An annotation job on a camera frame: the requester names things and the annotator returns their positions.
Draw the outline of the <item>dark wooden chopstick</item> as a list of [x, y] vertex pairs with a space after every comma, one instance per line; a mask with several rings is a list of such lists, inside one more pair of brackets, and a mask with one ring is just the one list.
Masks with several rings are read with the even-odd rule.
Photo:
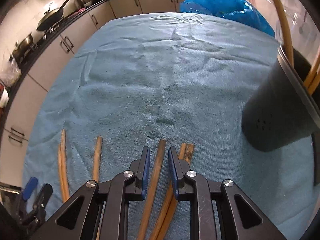
[[160, 172], [163, 164], [166, 142], [167, 142], [166, 140], [161, 139], [158, 143], [157, 154], [156, 154], [153, 169], [152, 169], [152, 174], [151, 174], [149, 188], [148, 188], [148, 194], [146, 197], [143, 214], [140, 221], [137, 240], [144, 240], [146, 236], [146, 231], [147, 231], [149, 219], [152, 213], [153, 202], [155, 200], [157, 185], [158, 185], [159, 176], [160, 176]]

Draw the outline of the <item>blue towel table cover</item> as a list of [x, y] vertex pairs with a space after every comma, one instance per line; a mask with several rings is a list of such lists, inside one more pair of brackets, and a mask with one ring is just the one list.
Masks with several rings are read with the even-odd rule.
[[107, 181], [158, 142], [195, 146], [191, 167], [233, 180], [287, 239], [299, 239], [319, 195], [313, 148], [304, 138], [260, 152], [241, 129], [242, 110], [268, 76], [278, 42], [257, 29], [208, 15], [146, 14], [101, 27], [63, 68], [37, 115], [23, 181], [36, 177], [62, 205], [57, 147], [66, 132], [67, 177], [75, 193], [92, 176], [103, 139], [100, 180]]

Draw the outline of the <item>dark round chopstick holder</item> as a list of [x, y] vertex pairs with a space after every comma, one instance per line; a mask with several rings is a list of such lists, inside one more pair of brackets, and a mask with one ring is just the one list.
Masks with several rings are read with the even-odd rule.
[[257, 150], [272, 151], [319, 131], [319, 107], [303, 85], [311, 66], [298, 51], [294, 59], [291, 66], [280, 46], [269, 75], [244, 106], [242, 130]]

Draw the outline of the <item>steel cooking pot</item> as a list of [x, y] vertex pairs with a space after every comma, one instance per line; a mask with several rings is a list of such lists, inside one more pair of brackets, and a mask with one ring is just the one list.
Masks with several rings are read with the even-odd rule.
[[27, 50], [31, 48], [33, 41], [34, 39], [32, 37], [32, 34], [30, 33], [21, 42], [15, 43], [15, 49], [12, 51], [12, 57], [16, 62], [20, 61], [24, 57]]

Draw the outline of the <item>black wok with lid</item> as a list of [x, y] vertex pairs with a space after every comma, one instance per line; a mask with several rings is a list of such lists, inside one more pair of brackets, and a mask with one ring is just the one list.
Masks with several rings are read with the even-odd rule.
[[39, 21], [36, 30], [47, 31], [52, 25], [57, 23], [63, 16], [63, 9], [70, 0], [65, 0], [61, 7], [47, 11]]

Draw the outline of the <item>blue plastic bag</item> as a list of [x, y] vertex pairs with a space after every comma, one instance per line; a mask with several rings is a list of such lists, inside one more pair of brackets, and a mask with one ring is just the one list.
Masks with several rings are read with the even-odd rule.
[[275, 37], [274, 30], [267, 20], [246, 0], [184, 0], [180, 4], [180, 12], [224, 18]]

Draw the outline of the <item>clear glass mug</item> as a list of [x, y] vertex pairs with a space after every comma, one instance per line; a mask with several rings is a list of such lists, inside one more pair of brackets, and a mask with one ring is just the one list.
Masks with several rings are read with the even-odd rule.
[[319, 31], [299, 0], [280, 0], [290, 28], [293, 47], [309, 63], [313, 63], [319, 48]]

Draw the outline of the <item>electric kettle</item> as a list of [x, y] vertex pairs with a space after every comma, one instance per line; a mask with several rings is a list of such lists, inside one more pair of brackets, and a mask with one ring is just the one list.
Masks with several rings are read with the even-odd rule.
[[74, 4], [77, 7], [78, 10], [82, 9], [85, 7], [85, 2], [84, 0], [74, 0]]

